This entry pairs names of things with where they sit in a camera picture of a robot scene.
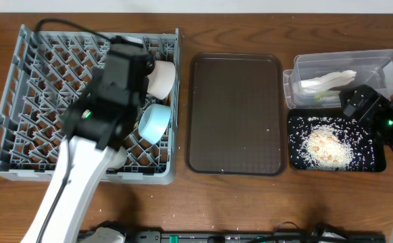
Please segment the pink bowl with rice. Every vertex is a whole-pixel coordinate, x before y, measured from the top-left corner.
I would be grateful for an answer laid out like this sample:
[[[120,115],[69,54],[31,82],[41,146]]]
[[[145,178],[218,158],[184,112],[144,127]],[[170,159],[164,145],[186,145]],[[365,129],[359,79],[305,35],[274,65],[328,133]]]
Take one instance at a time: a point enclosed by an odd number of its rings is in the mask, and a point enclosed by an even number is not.
[[[165,99],[176,78],[176,67],[169,61],[155,61],[155,68],[148,75],[149,85],[147,92],[159,100]]]

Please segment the white napkin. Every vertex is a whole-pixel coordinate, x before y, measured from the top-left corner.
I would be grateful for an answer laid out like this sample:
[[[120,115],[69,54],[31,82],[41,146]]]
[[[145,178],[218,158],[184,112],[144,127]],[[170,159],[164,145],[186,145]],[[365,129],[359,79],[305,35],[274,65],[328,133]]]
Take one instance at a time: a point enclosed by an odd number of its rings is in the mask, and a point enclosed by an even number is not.
[[[305,93],[321,92],[350,84],[355,80],[356,75],[357,73],[353,70],[332,72],[321,77],[301,80],[300,85]]]

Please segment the light blue bowl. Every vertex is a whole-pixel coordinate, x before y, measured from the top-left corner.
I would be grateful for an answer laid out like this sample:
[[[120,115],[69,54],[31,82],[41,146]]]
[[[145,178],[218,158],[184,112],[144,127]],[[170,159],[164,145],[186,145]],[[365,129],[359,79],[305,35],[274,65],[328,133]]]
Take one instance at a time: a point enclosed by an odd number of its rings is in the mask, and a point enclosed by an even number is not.
[[[149,105],[139,121],[139,135],[150,144],[156,144],[168,127],[171,113],[169,106]]]

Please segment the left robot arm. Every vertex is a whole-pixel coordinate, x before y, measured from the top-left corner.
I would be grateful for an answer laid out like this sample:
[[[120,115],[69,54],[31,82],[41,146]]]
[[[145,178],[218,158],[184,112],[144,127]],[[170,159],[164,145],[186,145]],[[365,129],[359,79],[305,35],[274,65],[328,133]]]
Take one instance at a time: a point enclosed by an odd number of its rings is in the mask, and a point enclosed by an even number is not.
[[[65,112],[65,138],[53,178],[23,242],[75,242],[95,190],[108,169],[126,160],[122,140],[131,133],[145,99],[81,96]]]

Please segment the white cup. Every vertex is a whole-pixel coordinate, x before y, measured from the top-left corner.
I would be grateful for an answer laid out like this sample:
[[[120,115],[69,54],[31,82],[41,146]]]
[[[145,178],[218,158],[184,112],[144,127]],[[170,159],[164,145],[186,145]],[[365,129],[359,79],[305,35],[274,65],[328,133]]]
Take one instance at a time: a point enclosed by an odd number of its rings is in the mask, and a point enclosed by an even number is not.
[[[109,163],[108,169],[117,170],[124,166],[128,157],[128,152],[124,147],[121,147],[113,160]]]

